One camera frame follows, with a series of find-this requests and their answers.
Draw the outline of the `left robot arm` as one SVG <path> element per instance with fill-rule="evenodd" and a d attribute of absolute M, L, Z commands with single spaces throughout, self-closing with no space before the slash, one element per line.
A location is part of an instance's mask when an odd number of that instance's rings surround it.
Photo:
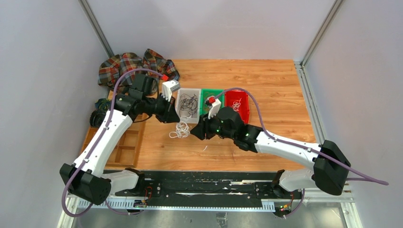
<path fill-rule="evenodd" d="M 162 83 L 162 92 L 148 97 L 153 78 L 137 75 L 129 94 L 117 94 L 111 108 L 88 146 L 72 164 L 63 164 L 59 174 L 65 184 L 63 195 L 71 193 L 94 205 L 106 202 L 110 194 L 128 190 L 134 196 L 145 192 L 144 174 L 132 168 L 115 173 L 104 173 L 107 160 L 120 138 L 137 116 L 155 116 L 162 123 L 178 123 L 172 93 L 180 88 L 176 80 Z"/>

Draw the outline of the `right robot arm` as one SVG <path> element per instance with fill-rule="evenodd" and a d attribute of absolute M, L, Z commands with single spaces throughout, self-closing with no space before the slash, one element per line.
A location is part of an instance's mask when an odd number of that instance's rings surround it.
<path fill-rule="evenodd" d="M 190 133 L 200 140 L 209 140 L 214 136 L 228 138 L 244 151 L 273 154 L 303 165 L 302 170 L 278 171 L 271 185 L 272 193 L 278 198 L 284 198 L 297 189 L 314 187 L 339 196 L 351 166 L 333 141 L 325 140 L 318 144 L 282 137 L 261 127 L 245 124 L 230 107 L 220 109 L 214 117 L 200 117 Z"/>

